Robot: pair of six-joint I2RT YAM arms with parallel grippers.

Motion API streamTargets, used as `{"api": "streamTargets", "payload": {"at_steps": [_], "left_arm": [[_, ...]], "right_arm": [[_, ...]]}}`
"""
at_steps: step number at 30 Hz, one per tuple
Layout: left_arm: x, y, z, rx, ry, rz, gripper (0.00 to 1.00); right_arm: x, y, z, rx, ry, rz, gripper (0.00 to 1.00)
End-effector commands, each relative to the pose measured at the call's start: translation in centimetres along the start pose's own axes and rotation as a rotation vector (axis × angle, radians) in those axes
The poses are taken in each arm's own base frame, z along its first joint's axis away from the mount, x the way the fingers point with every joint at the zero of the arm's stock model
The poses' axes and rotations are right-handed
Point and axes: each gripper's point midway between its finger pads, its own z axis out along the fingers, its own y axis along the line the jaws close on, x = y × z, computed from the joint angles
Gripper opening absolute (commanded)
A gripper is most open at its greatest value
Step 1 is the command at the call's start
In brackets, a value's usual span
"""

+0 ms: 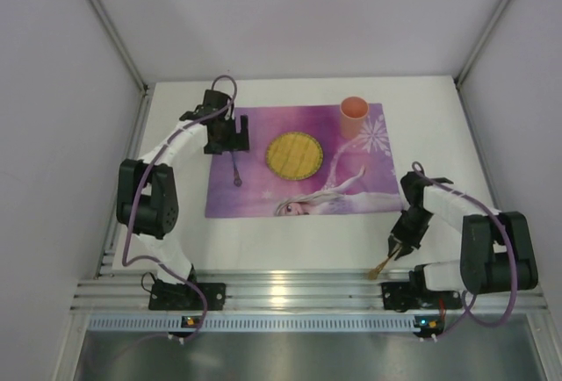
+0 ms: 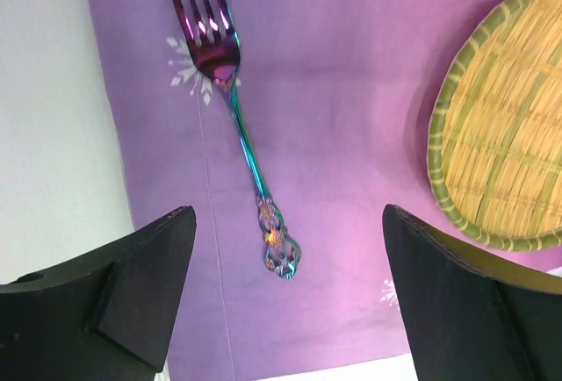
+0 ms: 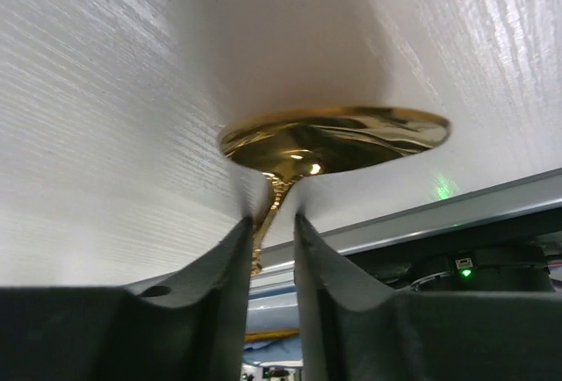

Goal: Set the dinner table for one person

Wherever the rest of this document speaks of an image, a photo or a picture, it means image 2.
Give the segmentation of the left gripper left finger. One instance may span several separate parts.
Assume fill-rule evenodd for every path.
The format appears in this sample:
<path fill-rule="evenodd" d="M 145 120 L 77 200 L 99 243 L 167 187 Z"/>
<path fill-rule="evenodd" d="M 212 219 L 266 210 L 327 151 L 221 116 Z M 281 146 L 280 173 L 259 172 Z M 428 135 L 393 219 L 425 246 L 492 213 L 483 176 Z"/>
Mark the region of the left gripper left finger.
<path fill-rule="evenodd" d="M 152 380 L 163 372 L 196 233 L 181 206 L 1 287 L 3 380 Z"/>

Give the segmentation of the purple princess placemat cloth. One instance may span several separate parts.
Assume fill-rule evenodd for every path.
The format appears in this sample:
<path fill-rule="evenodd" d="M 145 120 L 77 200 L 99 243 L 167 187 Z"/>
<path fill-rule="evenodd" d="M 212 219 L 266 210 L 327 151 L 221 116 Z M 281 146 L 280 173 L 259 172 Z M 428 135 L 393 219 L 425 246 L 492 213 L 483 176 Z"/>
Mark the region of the purple princess placemat cloth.
<path fill-rule="evenodd" d="M 263 264 L 234 122 L 171 0 L 89 0 L 134 225 L 180 205 L 197 214 L 172 379 L 415 379 L 382 211 L 454 232 L 427 178 L 429 116 L 500 1 L 228 0 L 246 127 L 303 251 L 285 281 Z"/>

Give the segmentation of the round woven bamboo plate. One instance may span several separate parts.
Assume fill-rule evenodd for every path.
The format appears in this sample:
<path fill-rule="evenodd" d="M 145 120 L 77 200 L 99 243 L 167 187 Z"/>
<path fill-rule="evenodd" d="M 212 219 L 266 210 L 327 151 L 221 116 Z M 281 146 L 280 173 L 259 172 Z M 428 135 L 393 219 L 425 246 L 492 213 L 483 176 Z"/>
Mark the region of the round woven bamboo plate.
<path fill-rule="evenodd" d="M 561 0 L 504 0 L 452 61 L 429 123 L 428 177 L 474 241 L 561 243 Z"/>

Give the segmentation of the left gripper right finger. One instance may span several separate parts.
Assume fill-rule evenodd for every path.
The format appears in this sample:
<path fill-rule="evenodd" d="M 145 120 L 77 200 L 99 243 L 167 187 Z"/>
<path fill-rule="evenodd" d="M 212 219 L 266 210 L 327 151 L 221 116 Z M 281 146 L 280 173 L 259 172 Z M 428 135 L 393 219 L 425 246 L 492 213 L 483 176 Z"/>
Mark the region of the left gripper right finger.
<path fill-rule="evenodd" d="M 561 379 L 561 279 L 491 254 L 397 205 L 385 250 L 420 380 Z"/>

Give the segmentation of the iridescent rainbow fork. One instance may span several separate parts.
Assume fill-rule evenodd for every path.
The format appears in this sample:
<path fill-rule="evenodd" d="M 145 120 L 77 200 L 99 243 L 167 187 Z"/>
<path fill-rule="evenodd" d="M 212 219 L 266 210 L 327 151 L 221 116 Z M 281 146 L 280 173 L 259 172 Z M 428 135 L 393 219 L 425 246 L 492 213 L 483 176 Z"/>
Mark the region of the iridescent rainbow fork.
<path fill-rule="evenodd" d="M 234 121 L 256 195 L 265 267 L 283 279 L 295 276 L 302 251 L 263 178 L 242 116 L 236 82 L 241 48 L 227 0 L 172 0 L 196 70 L 222 95 Z"/>

